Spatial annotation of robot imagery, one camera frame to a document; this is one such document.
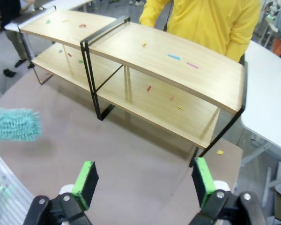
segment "black shirt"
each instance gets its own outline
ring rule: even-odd
[[[4,27],[12,20],[18,18],[20,16],[20,11],[20,0],[0,0],[1,26]]]

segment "yellow paper piece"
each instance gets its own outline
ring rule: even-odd
[[[218,150],[217,151],[217,154],[219,154],[219,155],[222,155],[224,152],[223,151],[221,151],[221,150]]]

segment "orange pants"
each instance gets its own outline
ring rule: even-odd
[[[281,40],[279,40],[277,37],[274,41],[272,52],[278,56],[281,56]]]

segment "wooden shelf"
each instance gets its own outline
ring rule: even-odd
[[[80,50],[83,39],[115,20],[102,15],[57,10],[35,19],[23,26],[21,31]]]
[[[115,19],[101,15],[55,11],[25,25],[22,31],[80,50],[81,40],[113,21]],[[87,27],[80,28],[82,23]],[[129,22],[89,48],[93,54],[158,78],[232,114],[241,108],[244,67],[186,39]]]
[[[96,88],[121,66],[116,62],[93,54],[91,54],[91,60]],[[90,91],[81,51],[55,43],[32,62],[50,73]]]
[[[218,107],[134,69],[127,72],[125,68],[97,92],[98,96],[203,149],[210,144],[220,112]]]

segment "yellow jacket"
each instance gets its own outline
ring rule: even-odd
[[[169,1],[147,0],[140,23],[155,27]],[[259,13],[260,0],[175,0],[167,32],[238,62],[250,43]]]

